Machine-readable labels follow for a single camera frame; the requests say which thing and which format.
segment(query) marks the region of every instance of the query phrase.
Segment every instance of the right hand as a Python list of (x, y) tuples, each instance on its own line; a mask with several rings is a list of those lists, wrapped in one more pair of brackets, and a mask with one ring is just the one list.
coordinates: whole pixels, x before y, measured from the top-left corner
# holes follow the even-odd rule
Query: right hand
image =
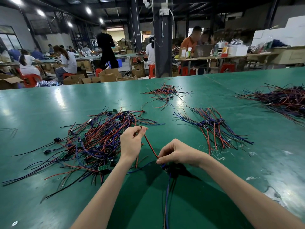
[(198, 167), (204, 159), (209, 157), (208, 154), (196, 150), (178, 139), (173, 139), (161, 149), (157, 164), (161, 165), (168, 162), (175, 162)]

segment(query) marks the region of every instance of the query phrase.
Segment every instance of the black shirt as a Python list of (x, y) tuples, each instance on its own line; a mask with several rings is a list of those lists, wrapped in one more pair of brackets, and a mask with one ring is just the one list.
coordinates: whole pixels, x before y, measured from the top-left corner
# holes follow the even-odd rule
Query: black shirt
[(96, 40), (97, 46), (102, 49), (103, 53), (113, 53), (111, 47), (115, 47), (115, 45), (110, 34), (99, 33), (96, 36)]

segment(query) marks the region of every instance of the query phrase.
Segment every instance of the stack of white boxes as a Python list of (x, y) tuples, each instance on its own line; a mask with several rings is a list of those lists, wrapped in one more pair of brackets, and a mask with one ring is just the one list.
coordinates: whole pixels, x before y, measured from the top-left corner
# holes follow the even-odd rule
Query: stack of white boxes
[(268, 42), (270, 36), (272, 39), (278, 39), (288, 46), (304, 46), (305, 16), (289, 18), (285, 28), (256, 30), (253, 36), (252, 46)]

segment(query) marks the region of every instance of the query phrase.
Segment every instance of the man in orange shirt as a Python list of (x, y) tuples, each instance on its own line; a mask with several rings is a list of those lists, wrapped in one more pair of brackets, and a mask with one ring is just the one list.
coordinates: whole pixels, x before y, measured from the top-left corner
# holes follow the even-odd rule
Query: man in orange shirt
[(183, 42), (181, 43), (181, 47), (186, 47), (186, 49), (191, 47), (192, 48), (191, 53), (194, 53), (197, 45), (197, 41), (200, 40), (201, 31), (202, 29), (200, 26), (195, 26), (193, 28), (191, 36), (183, 40)]

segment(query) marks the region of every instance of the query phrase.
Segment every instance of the electrical outlet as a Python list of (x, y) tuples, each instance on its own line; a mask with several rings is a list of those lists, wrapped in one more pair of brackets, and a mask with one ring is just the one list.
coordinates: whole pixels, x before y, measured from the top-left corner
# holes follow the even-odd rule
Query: electrical outlet
[(170, 9), (160, 9), (160, 16), (170, 15)]

